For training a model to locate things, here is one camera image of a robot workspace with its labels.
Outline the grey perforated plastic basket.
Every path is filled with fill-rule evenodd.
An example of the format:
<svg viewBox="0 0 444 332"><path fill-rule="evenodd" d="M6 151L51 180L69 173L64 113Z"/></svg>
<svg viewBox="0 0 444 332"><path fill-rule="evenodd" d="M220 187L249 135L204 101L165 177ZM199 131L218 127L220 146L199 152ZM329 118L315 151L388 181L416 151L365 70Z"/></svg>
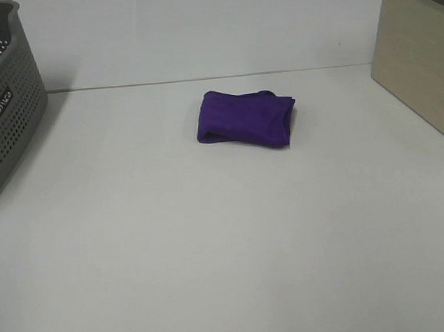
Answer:
<svg viewBox="0 0 444 332"><path fill-rule="evenodd" d="M48 102L18 10L17 2L0 0L0 192L26 151Z"/></svg>

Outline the purple towel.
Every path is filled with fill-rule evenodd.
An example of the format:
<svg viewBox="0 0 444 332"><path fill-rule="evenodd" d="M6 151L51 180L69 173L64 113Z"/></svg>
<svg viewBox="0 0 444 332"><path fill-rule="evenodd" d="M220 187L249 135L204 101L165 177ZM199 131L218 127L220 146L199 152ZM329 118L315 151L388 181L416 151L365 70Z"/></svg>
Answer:
<svg viewBox="0 0 444 332"><path fill-rule="evenodd" d="M199 143L242 142L280 149L290 144L293 97L269 90L249 94L204 94L196 138Z"/></svg>

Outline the beige bin with grey rim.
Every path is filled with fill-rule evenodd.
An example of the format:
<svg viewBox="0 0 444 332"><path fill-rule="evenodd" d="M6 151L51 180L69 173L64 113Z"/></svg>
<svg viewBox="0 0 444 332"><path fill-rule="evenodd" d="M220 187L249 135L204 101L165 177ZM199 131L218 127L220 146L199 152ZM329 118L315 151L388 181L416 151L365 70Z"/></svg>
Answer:
<svg viewBox="0 0 444 332"><path fill-rule="evenodd" d="M444 136L444 0L382 0L372 78Z"/></svg>

